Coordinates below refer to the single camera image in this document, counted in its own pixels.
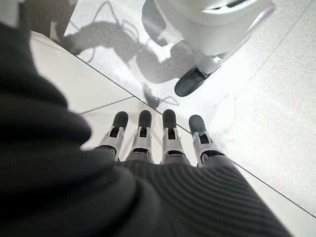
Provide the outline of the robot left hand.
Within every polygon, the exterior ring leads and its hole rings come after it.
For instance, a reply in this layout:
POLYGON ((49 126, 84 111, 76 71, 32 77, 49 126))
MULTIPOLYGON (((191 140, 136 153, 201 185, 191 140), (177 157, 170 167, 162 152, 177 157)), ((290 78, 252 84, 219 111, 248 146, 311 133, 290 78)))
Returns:
POLYGON ((29 37, 0 27, 1 236, 289 236, 221 153, 193 167, 83 151, 90 127, 37 73, 29 37))

